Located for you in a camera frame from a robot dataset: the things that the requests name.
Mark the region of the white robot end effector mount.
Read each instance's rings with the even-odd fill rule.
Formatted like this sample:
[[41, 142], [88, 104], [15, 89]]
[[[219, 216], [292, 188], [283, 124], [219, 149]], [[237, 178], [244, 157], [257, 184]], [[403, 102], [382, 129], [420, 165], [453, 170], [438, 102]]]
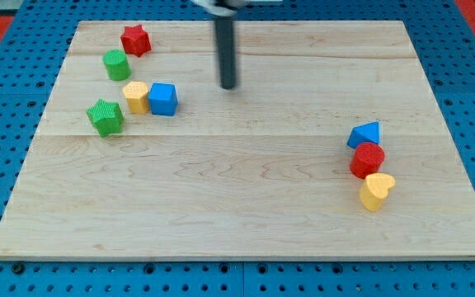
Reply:
[[217, 17], [232, 17], [246, 5], [280, 5], [283, 0], [191, 0], [195, 5], [204, 8], [209, 14]]

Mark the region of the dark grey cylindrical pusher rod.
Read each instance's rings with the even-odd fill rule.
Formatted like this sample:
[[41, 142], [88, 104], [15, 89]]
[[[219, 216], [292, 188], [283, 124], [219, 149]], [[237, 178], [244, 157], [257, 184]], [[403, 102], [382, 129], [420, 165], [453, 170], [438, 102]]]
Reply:
[[237, 86], [234, 21], [231, 16], [214, 17], [215, 42], [218, 53], [220, 87], [225, 90]]

